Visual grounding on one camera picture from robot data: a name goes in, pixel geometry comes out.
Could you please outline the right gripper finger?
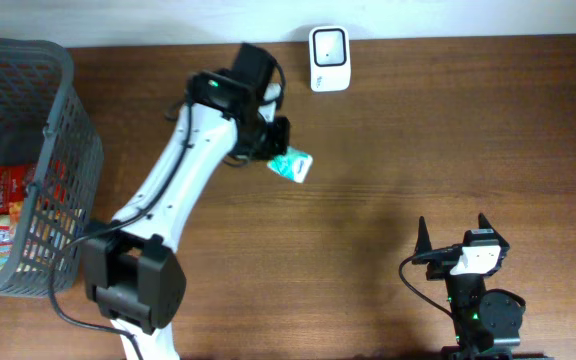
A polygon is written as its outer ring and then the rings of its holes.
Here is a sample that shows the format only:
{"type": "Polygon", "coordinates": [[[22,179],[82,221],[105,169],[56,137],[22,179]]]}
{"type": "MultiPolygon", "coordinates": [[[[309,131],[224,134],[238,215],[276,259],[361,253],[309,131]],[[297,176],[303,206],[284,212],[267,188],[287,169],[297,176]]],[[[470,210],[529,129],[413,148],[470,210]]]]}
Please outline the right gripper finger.
{"type": "Polygon", "coordinates": [[[417,241],[415,245],[414,254],[421,255],[428,253],[431,250],[432,250],[432,244],[430,241],[427,224],[425,218],[423,216],[420,216],[418,220],[417,241]]]}
{"type": "Polygon", "coordinates": [[[496,230],[483,213],[478,214],[477,220],[478,220],[478,229],[477,229],[478,234],[492,235],[496,233],[496,230]]]}

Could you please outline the green tissue pack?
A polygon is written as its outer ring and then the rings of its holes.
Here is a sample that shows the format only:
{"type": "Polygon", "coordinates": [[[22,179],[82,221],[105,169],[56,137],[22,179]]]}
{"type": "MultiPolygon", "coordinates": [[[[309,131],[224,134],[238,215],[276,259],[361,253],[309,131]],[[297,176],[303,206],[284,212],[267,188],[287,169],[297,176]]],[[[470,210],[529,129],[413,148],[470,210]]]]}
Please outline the green tissue pack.
{"type": "Polygon", "coordinates": [[[303,183],[313,164],[313,157],[289,146],[283,155],[267,162],[267,167],[277,175],[295,183],[303,183]]]}

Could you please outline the red snack bag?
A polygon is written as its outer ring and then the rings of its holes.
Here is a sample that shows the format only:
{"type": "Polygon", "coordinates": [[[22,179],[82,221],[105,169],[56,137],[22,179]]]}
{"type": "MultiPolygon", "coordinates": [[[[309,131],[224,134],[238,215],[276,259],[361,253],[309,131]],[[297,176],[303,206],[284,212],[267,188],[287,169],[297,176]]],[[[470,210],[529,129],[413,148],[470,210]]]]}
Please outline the red snack bag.
{"type": "Polygon", "coordinates": [[[11,204],[24,200],[35,170],[35,164],[0,166],[0,215],[8,214],[11,204]]]}

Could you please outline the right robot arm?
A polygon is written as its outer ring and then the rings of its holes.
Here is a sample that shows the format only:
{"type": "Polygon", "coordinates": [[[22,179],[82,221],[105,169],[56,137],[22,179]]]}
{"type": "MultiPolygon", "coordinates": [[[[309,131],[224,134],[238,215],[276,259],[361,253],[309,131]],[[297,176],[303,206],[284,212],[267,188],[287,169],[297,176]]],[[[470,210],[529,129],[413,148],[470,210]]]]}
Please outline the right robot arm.
{"type": "Polygon", "coordinates": [[[478,226],[464,233],[460,243],[432,246],[424,217],[418,220],[414,252],[398,267],[403,284],[416,296],[446,314],[455,332],[454,346],[439,352],[441,359],[545,359],[543,353],[517,353],[527,304],[523,297],[504,289],[489,289],[485,280],[496,274],[510,245],[479,214],[478,226]],[[447,290],[446,307],[414,287],[404,275],[408,264],[424,265],[428,281],[442,281],[447,290]]]}

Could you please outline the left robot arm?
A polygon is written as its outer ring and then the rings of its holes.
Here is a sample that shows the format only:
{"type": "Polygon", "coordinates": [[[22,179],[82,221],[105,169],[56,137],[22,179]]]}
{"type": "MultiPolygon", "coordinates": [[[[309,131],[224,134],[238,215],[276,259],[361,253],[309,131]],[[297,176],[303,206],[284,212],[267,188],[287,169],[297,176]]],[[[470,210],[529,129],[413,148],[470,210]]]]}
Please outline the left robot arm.
{"type": "Polygon", "coordinates": [[[276,115],[286,82],[278,61],[244,43],[233,64],[192,75],[174,132],[146,180],[108,224],[81,244],[86,296],[110,320],[129,359],[176,359],[172,320],[186,277],[184,226],[215,169],[286,153],[290,123],[276,115]]]}

